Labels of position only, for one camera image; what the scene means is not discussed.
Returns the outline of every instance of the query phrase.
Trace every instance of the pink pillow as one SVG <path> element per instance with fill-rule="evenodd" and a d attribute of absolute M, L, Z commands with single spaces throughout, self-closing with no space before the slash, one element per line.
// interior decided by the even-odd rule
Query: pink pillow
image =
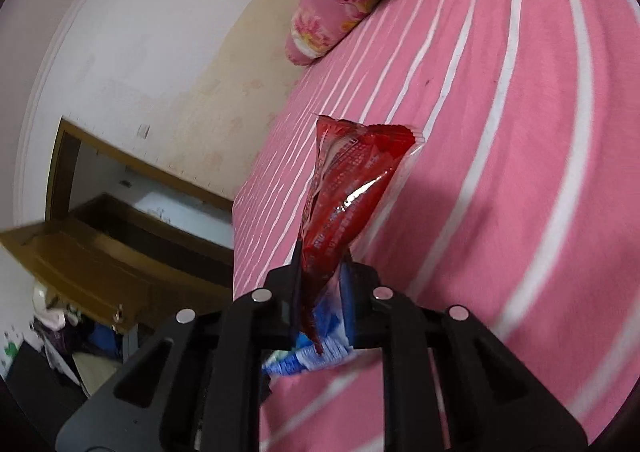
<path fill-rule="evenodd" d="M 300 0 L 285 45 L 287 58 L 297 66 L 308 66 L 324 56 L 371 12 L 378 1 Z"/>

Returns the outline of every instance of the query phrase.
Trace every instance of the blue packaging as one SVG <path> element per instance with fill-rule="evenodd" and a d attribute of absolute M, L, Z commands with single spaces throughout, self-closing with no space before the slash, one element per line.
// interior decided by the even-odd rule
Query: blue packaging
<path fill-rule="evenodd" d="M 320 343 L 324 351 L 322 355 L 318 355 L 314 343 L 306 335 L 300 333 L 295 348 L 292 351 L 274 352 L 263 364 L 263 372 L 269 375 L 292 376 L 304 371 L 319 371 L 334 367 L 353 356 L 354 350 L 349 345 L 347 338 L 350 331 L 345 325 L 345 314 L 347 320 L 350 320 L 351 299 L 348 291 L 344 287 L 340 287 L 340 284 L 348 283 L 345 278 L 351 273 L 350 269 L 345 263 L 338 267 L 336 275 L 327 284 L 313 310 Z"/>

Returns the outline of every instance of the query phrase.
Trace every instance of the wooden door frame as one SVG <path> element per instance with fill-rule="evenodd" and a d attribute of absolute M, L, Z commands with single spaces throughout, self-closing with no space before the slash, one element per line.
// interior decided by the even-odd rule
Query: wooden door frame
<path fill-rule="evenodd" d="M 53 147 L 49 181 L 47 183 L 47 204 L 45 219 L 64 219 L 69 213 L 71 187 L 76 173 L 76 162 L 81 143 L 87 143 L 98 152 L 112 158 L 135 172 L 158 181 L 178 192 L 182 192 L 208 203 L 225 212 L 231 212 L 233 201 L 209 192 L 189 181 L 169 174 L 158 167 L 154 167 L 122 150 L 109 145 L 105 141 L 82 130 L 69 120 L 62 118 L 58 127 L 56 142 Z"/>

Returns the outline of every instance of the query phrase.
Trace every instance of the metal screw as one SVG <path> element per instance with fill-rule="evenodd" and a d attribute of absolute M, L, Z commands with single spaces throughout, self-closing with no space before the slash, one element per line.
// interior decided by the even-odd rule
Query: metal screw
<path fill-rule="evenodd" d="M 256 289 L 252 294 L 251 298 L 254 299 L 254 302 L 267 302 L 271 300 L 273 293 L 269 291 L 267 288 Z"/>
<path fill-rule="evenodd" d="M 181 309 L 178 311 L 178 314 L 175 316 L 175 319 L 178 321 L 178 324 L 188 324 L 189 322 L 193 322 L 196 318 L 196 311 L 193 309 Z"/>
<path fill-rule="evenodd" d="M 386 286 L 379 286 L 373 290 L 373 297 L 377 300 L 389 300 L 394 295 L 394 291 Z"/>
<path fill-rule="evenodd" d="M 462 322 L 469 318 L 469 311 L 466 310 L 465 307 L 462 306 L 453 306 L 449 309 L 449 316 L 453 318 L 453 320 L 458 320 Z"/>

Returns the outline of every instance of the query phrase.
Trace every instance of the pink bed sheet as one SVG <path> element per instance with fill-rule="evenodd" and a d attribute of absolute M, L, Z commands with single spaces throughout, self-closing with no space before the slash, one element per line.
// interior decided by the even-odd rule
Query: pink bed sheet
<path fill-rule="evenodd" d="M 635 0 L 386 0 L 292 92 L 234 205 L 234 293 L 288 262 L 315 114 L 426 144 L 355 256 L 421 305 L 469 306 L 593 439 L 640 371 Z M 377 352 L 280 378 L 260 450 L 383 448 Z"/>

